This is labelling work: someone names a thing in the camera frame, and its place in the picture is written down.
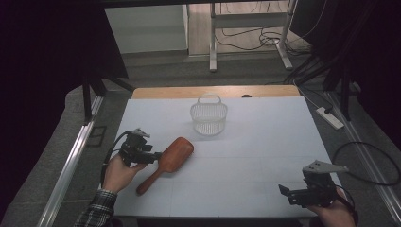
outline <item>human hand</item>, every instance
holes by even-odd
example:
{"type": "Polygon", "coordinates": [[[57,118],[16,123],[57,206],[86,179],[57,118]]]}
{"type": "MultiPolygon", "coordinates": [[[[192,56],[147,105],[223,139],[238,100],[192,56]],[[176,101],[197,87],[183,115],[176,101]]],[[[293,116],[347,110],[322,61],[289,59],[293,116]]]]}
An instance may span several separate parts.
{"type": "Polygon", "coordinates": [[[137,164],[133,167],[127,167],[123,163],[123,159],[116,154],[106,169],[104,177],[103,189],[118,193],[124,189],[132,181],[133,177],[140,170],[144,169],[148,164],[137,164]]]}
{"type": "MultiPolygon", "coordinates": [[[[337,193],[345,198],[344,193],[337,188],[337,193]]],[[[316,213],[325,227],[355,227],[354,218],[348,208],[340,201],[333,201],[329,207],[307,206],[307,209],[316,213]]]]}

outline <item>plaid sleeve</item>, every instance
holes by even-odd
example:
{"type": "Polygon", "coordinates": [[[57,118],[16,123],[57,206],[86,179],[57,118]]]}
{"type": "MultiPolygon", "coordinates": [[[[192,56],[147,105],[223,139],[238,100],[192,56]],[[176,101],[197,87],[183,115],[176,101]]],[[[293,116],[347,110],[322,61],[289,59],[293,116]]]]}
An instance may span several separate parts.
{"type": "Polygon", "coordinates": [[[77,219],[74,226],[104,226],[113,217],[117,194],[98,189],[92,202],[77,219]]]}

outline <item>white tabletop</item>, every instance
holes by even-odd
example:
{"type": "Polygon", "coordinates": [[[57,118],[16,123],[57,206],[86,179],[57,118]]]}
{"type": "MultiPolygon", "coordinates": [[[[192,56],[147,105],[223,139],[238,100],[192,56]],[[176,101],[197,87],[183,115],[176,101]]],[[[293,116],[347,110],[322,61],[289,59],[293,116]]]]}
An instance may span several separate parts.
{"type": "MultiPolygon", "coordinates": [[[[141,128],[152,152],[177,137],[195,147],[176,173],[165,173],[144,195],[136,187],[157,168],[140,171],[119,193],[117,216],[174,218],[288,218],[313,213],[289,205],[278,184],[305,189],[302,168],[315,160],[330,163],[303,97],[223,98],[225,130],[208,137],[192,128],[189,110],[197,100],[132,99],[118,131],[141,128]]],[[[121,147],[121,140],[116,148],[121,147]]],[[[337,175],[333,181],[340,184],[337,175]]]]}

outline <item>white basket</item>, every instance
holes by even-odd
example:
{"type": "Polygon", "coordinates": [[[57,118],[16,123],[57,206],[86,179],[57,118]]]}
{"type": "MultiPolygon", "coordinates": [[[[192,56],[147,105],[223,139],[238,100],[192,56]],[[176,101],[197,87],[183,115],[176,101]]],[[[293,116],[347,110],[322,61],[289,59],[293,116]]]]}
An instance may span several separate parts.
{"type": "Polygon", "coordinates": [[[206,93],[198,98],[198,102],[191,107],[191,117],[194,130],[202,135],[216,135],[225,127],[227,106],[221,103],[217,94],[206,93]],[[201,98],[214,96],[218,102],[201,102],[201,98]]]}

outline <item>power strip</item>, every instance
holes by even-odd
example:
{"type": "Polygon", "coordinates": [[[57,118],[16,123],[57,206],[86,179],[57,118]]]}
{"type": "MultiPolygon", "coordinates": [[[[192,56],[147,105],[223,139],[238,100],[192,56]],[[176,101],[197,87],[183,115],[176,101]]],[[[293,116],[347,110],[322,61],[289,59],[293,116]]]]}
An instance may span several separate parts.
{"type": "Polygon", "coordinates": [[[326,120],[331,126],[334,127],[334,129],[338,130],[344,127],[344,125],[331,113],[325,113],[325,108],[321,107],[316,110],[316,112],[324,119],[326,120]]]}

